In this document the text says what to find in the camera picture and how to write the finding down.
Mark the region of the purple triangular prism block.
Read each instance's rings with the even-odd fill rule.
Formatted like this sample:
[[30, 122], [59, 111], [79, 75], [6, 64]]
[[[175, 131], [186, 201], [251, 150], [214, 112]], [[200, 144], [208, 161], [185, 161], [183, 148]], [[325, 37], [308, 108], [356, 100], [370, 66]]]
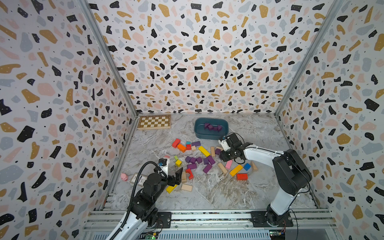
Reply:
[[220, 126], [220, 125], [218, 125], [218, 126], [215, 126], [214, 127], [214, 131], [216, 131], [216, 132], [220, 132], [221, 130], [222, 130], [222, 126]]

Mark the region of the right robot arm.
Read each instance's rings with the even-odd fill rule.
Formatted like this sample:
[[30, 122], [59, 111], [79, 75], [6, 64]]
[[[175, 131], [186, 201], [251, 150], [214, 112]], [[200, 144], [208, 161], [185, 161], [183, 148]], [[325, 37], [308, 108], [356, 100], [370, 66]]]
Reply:
[[298, 153], [292, 149], [286, 151], [273, 151], [258, 147], [249, 142], [242, 142], [236, 133], [231, 133], [219, 139], [223, 148], [219, 157], [222, 161], [240, 158], [252, 163], [258, 162], [274, 169], [279, 190], [273, 201], [267, 206], [266, 213], [259, 218], [261, 224], [277, 227], [289, 216], [289, 210], [298, 194], [310, 191], [313, 179], [307, 166]]

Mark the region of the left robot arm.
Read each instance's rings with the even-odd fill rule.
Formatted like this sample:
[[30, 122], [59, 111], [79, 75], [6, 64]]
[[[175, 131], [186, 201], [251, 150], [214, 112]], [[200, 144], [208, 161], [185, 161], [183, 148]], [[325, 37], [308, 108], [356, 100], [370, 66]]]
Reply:
[[135, 240], [147, 228], [158, 223], [158, 209], [156, 201], [167, 187], [174, 187], [181, 183], [183, 168], [169, 176], [167, 166], [159, 166], [149, 161], [138, 172], [138, 177], [147, 165], [154, 165], [154, 172], [144, 181], [143, 188], [136, 192], [139, 180], [136, 179], [132, 190], [130, 203], [118, 225], [107, 237], [108, 240]]

